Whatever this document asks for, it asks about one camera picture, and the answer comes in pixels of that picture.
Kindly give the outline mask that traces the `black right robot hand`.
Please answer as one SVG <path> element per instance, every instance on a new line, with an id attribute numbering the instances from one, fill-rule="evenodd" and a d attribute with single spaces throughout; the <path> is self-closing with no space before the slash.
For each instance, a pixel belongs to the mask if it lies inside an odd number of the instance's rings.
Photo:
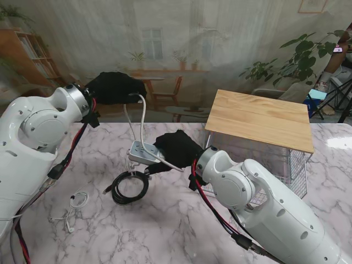
<path id="1" fill-rule="evenodd" d="M 166 162 L 178 168 L 191 166 L 204 151 L 182 130 L 157 137 L 153 145 L 162 152 Z"/>

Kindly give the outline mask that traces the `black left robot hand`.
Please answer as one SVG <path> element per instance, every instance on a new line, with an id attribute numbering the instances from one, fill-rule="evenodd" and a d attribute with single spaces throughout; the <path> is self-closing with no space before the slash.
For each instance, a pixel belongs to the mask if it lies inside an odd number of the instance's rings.
<path id="1" fill-rule="evenodd" d="M 85 85 L 96 102 L 102 105 L 138 103 L 147 91 L 141 80 L 121 72 L 101 72 Z"/>

